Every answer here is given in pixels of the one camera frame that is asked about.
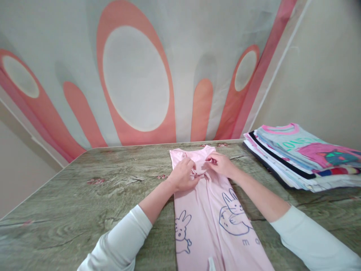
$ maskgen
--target stack of folded clothes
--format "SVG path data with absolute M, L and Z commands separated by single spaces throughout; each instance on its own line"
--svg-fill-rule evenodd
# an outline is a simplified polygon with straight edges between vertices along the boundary
M 361 187 L 361 152 L 329 144 L 298 124 L 244 134 L 248 150 L 285 188 L 312 192 Z

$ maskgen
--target white sleeve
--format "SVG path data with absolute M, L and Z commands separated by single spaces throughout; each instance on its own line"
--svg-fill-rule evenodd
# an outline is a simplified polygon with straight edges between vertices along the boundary
M 111 231 L 99 238 L 78 271 L 134 270 L 135 256 L 151 228 L 143 210 L 135 206 Z
M 271 225 L 282 244 L 310 270 L 361 270 L 361 258 L 356 253 L 296 207 L 291 206 Z

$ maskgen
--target pink sleeveless dress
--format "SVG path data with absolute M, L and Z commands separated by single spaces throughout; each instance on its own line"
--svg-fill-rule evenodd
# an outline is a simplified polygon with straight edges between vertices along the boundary
M 174 195 L 178 270 L 274 270 L 228 179 L 204 166 L 213 151 L 170 151 L 173 168 L 188 157 L 202 176 Z

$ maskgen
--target cartoon rabbit drawing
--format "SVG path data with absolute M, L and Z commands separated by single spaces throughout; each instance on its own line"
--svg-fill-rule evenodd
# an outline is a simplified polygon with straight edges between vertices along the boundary
M 179 218 L 176 218 L 175 220 L 175 227 L 176 227 L 176 253 L 182 253 L 185 251 L 187 254 L 190 253 L 189 247 L 192 245 L 192 242 L 190 239 L 185 238 L 186 237 L 186 230 L 187 225 L 191 221 L 192 216 L 187 215 L 186 211 L 184 210 Z
M 229 189 L 229 193 L 231 197 L 226 193 L 222 193 L 226 206 L 223 206 L 219 212 L 219 224 L 229 234 L 236 236 L 247 234 L 253 228 L 243 222 L 246 216 L 243 215 L 244 210 L 232 188 Z

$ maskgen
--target green tabletop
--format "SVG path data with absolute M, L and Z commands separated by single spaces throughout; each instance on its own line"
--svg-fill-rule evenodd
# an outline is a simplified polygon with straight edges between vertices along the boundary
M 0 221 L 0 270 L 76 270 L 96 245 L 172 171 L 169 150 L 210 144 L 361 255 L 361 189 L 285 190 L 242 140 L 98 148 L 87 151 Z M 232 183 L 275 270 L 307 270 L 248 196 Z M 136 259 L 136 270 L 176 270 L 171 198 Z

